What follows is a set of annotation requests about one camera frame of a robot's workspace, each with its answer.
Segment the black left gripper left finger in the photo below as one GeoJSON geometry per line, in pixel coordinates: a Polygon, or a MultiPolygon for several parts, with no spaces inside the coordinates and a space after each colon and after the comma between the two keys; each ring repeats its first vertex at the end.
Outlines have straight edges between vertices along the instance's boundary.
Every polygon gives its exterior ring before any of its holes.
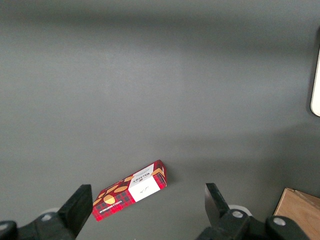
{"type": "Polygon", "coordinates": [[[93,210],[92,186],[82,184],[57,212],[41,214],[17,227],[13,220],[0,222],[2,240],[74,240],[93,210]]]}

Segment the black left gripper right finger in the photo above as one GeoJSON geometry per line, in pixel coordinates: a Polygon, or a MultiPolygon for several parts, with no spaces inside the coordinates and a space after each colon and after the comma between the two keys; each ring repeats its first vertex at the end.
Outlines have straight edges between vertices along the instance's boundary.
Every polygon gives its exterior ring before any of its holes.
{"type": "Polygon", "coordinates": [[[264,222],[239,208],[230,208],[215,183],[205,184],[205,211],[210,227],[198,240],[308,240],[292,219],[269,216],[264,222]]]}

